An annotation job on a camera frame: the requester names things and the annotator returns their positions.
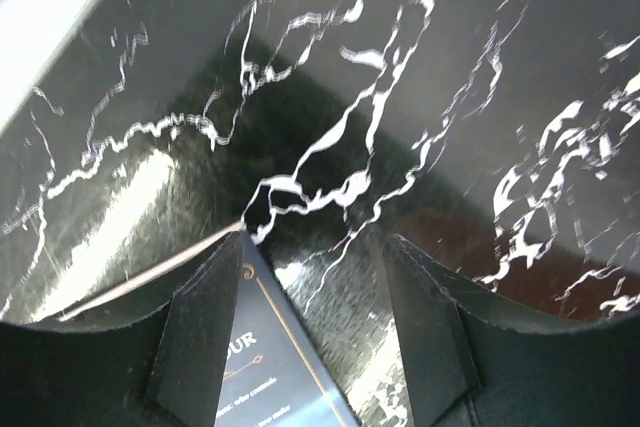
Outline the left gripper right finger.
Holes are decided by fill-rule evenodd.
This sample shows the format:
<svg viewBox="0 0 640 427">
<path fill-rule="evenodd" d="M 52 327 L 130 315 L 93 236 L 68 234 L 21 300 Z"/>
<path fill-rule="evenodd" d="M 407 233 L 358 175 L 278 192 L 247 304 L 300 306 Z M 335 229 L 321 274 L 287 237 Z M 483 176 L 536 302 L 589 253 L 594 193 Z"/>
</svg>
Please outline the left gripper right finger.
<svg viewBox="0 0 640 427">
<path fill-rule="evenodd" d="M 384 264 L 418 426 L 635 426 L 639 318 L 554 317 L 395 235 Z"/>
</svg>

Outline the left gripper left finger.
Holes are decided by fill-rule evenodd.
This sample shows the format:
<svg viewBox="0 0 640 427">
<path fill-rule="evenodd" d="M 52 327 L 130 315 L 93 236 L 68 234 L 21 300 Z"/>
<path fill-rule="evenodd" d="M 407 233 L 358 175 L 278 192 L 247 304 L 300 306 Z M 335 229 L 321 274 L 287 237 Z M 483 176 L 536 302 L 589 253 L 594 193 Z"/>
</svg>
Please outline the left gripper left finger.
<svg viewBox="0 0 640 427">
<path fill-rule="evenodd" d="M 3 323 L 2 425 L 213 425 L 242 262 L 232 232 L 73 319 Z"/>
</svg>

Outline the dark blue book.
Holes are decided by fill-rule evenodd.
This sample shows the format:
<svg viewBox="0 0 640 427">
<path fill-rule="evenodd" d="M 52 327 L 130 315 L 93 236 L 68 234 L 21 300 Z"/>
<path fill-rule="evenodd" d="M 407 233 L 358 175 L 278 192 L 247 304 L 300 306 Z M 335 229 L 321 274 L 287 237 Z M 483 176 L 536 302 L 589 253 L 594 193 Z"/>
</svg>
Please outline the dark blue book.
<svg viewBox="0 0 640 427">
<path fill-rule="evenodd" d="M 65 321 L 145 286 L 184 266 L 224 236 L 243 235 L 243 262 L 230 341 L 211 426 L 352 426 L 356 420 L 336 383 L 286 300 L 258 249 L 240 224 L 232 224 L 190 246 L 148 253 L 115 272 L 125 243 L 90 239 L 72 256 L 91 262 L 73 267 L 68 280 L 87 287 L 88 298 L 66 309 Z"/>
</svg>

